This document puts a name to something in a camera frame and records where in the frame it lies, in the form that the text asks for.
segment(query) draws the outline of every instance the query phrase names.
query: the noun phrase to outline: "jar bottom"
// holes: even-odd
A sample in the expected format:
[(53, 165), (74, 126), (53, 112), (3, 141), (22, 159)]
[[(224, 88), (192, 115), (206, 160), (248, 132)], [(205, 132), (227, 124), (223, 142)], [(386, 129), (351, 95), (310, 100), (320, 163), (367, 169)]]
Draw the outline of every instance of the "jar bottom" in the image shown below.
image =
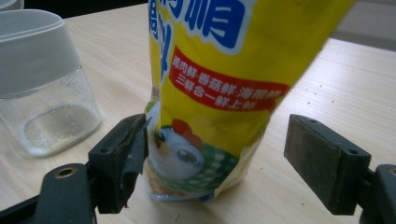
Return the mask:
[(86, 108), (64, 105), (28, 121), (23, 144), (32, 156), (49, 156), (88, 136), (99, 122)]

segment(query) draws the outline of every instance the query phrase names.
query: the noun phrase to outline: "green checkered pattern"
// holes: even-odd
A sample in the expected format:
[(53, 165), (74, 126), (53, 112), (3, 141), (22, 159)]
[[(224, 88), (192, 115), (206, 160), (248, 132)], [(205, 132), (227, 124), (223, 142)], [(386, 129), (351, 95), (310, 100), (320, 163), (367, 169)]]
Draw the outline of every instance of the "green checkered pattern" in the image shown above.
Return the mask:
[(219, 148), (204, 144), (204, 167), (188, 179), (169, 179), (158, 175), (163, 185), (173, 190), (201, 192), (217, 188), (238, 163), (238, 159)]

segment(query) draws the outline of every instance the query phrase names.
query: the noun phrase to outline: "red label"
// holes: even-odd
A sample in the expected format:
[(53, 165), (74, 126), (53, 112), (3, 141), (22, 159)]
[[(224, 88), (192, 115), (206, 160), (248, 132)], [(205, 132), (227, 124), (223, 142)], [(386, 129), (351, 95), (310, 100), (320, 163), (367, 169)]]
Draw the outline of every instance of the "red label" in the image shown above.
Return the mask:
[(200, 104), (219, 110), (253, 111), (276, 107), (276, 98), (285, 96), (289, 86), (230, 77), (193, 62), (177, 47), (169, 77), (176, 88)]

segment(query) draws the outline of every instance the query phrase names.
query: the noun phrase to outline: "snack bag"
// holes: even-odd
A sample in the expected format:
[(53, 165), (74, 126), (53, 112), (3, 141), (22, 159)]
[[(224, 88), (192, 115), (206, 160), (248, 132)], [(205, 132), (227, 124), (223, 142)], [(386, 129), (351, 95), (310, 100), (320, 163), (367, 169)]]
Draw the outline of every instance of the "snack bag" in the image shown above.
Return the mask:
[(150, 0), (152, 197), (203, 201), (247, 173), (271, 113), (353, 0)]

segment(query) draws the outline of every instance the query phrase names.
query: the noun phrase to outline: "table surface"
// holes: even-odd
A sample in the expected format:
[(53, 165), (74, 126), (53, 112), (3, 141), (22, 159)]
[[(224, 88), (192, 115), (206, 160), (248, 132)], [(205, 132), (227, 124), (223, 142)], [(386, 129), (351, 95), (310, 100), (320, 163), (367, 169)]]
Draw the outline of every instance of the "table surface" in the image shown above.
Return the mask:
[[(54, 156), (20, 153), (0, 128), (0, 210), (37, 195), (45, 173), (88, 152), (121, 119), (149, 101), (148, 6), (66, 20), (102, 114), (99, 129)], [(317, 119), (372, 154), (370, 168), (396, 164), (396, 53), (329, 39), (275, 111), (249, 172), (208, 203), (156, 202), (147, 177), (138, 178), (129, 208), (97, 215), (99, 223), (359, 223), (334, 217), (283, 156), (290, 114)]]

